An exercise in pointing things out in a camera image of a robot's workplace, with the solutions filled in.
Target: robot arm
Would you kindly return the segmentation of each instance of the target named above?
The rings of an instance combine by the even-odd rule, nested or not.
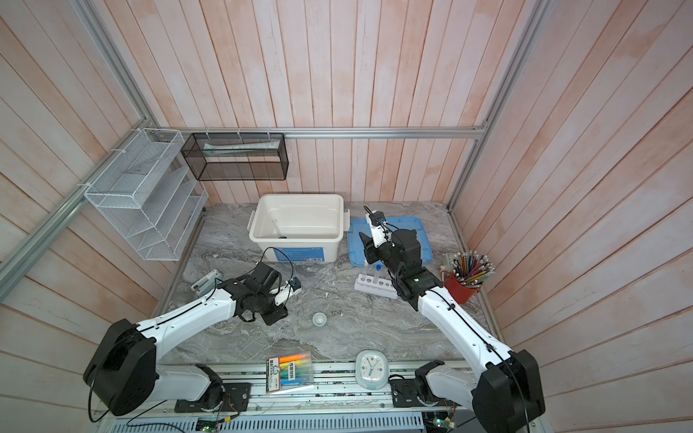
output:
[[[301,283],[291,278],[275,287],[280,274],[260,262],[249,275],[218,281],[210,293],[153,319],[112,324],[96,349],[84,381],[116,416],[125,415],[145,401],[188,400],[201,410],[219,408],[222,380],[209,367],[162,366],[169,350],[210,325],[234,316],[254,321],[258,313],[267,325],[288,315],[284,303],[300,293]],[[243,313],[249,310],[251,319]]]
[[[416,230],[392,231],[382,212],[364,207],[372,236],[359,233],[366,260],[385,264],[400,298],[433,322],[474,372],[429,362],[416,371],[419,398],[445,398],[473,409],[489,433],[515,432],[543,414],[536,360],[527,351],[514,353],[457,305],[443,283],[421,265]]]

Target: blue plastic lid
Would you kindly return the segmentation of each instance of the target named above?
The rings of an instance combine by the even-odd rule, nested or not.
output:
[[[416,240],[421,244],[421,261],[428,263],[433,260],[433,250],[431,250],[426,230],[423,228],[423,223],[421,223],[420,219],[406,216],[390,217],[387,221],[400,229],[416,230]],[[366,256],[363,254],[363,243],[358,235],[360,231],[368,236],[371,235],[371,227],[366,222],[366,218],[352,219],[349,231],[346,233],[346,241],[349,244],[349,260],[356,266],[363,266],[366,263]],[[383,263],[376,262],[376,269],[378,266],[382,267]]]

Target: bin handle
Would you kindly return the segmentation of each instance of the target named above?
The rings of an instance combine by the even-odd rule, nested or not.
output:
[[[253,225],[253,218],[255,218],[255,211],[250,214],[250,221],[248,221],[248,231],[250,231],[250,226]]]
[[[349,231],[351,228],[351,210],[347,210],[342,216],[344,218],[344,231]]]

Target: white plastic storage bin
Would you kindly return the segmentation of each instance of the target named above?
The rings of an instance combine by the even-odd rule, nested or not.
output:
[[[268,194],[250,215],[248,229],[250,240],[262,251],[275,247],[292,262],[331,263],[349,230],[349,212],[344,212],[344,199],[337,194]],[[287,261],[273,249],[265,259]]]

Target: marble tabletop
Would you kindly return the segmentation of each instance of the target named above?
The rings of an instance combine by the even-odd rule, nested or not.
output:
[[[352,218],[363,205],[385,212],[386,217],[415,216],[421,219],[433,250],[426,267],[438,274],[442,255],[458,251],[453,230],[441,203],[345,203]],[[256,204],[218,204],[208,208],[207,220],[192,256],[175,288],[168,310],[195,298],[190,286],[211,269],[224,278],[250,271],[262,251],[248,236],[247,223]],[[288,263],[270,263],[286,279]],[[163,363],[264,362],[268,357],[310,351],[318,360],[353,360],[365,349],[376,349],[391,360],[449,360],[461,355],[428,319],[401,299],[388,299],[353,289],[361,267],[349,261],[346,234],[334,263],[295,265],[303,291],[289,299],[289,316],[266,326],[261,318],[244,323],[233,317],[192,336],[167,353]],[[478,298],[463,308],[487,327]],[[316,312],[327,316],[322,327],[313,325]]]

